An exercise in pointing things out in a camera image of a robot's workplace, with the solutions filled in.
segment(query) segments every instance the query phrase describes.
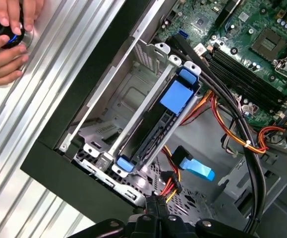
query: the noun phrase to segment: zip tie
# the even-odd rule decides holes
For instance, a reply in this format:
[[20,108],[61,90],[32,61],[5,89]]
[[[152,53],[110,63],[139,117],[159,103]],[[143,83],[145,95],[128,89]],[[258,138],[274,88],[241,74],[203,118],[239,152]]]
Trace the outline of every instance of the zip tie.
[[250,140],[247,140],[246,141],[246,144],[243,146],[244,148],[248,148],[248,146],[251,144],[251,141]]

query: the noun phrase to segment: screw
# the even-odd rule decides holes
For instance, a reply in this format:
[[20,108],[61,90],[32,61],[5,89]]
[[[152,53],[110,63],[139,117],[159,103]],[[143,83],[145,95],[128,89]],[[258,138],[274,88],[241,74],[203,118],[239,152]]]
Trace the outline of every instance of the screw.
[[144,221],[150,221],[151,220],[151,218],[150,217],[148,217],[148,216],[143,216],[143,218],[142,218]]
[[117,226],[119,226],[119,224],[117,222],[110,222],[110,226],[111,227],[117,227]]
[[212,224],[211,224],[210,222],[208,222],[208,221],[204,221],[204,222],[203,222],[203,225],[204,225],[205,227],[211,227],[211,226],[212,226]]
[[170,221],[176,221],[176,217],[175,216],[169,216],[169,220]]

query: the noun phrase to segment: white label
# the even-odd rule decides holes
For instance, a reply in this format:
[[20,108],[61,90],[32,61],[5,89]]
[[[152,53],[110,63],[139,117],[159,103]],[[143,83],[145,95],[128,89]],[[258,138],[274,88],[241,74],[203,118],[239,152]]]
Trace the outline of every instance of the white label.
[[242,12],[238,18],[243,22],[246,22],[249,19],[249,16],[245,12]]
[[195,48],[194,48],[194,51],[196,52],[196,54],[198,56],[202,56],[205,52],[207,52],[207,49],[206,47],[202,44],[202,43],[199,43]]

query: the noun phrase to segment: capacitor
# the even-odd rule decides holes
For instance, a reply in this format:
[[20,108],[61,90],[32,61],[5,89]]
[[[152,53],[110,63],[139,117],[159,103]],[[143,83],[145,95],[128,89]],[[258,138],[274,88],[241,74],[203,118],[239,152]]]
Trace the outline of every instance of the capacitor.
[[235,25],[230,25],[230,27],[228,27],[229,31],[232,31],[235,28]]
[[257,66],[256,62],[252,62],[251,65],[249,66],[249,68],[255,68]]

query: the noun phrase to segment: motherboard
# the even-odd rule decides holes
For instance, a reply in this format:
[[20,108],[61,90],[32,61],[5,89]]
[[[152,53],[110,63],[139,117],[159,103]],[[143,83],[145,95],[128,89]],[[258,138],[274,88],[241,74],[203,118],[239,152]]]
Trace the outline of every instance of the motherboard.
[[287,0],[179,0],[157,33],[181,34],[263,127],[287,110]]

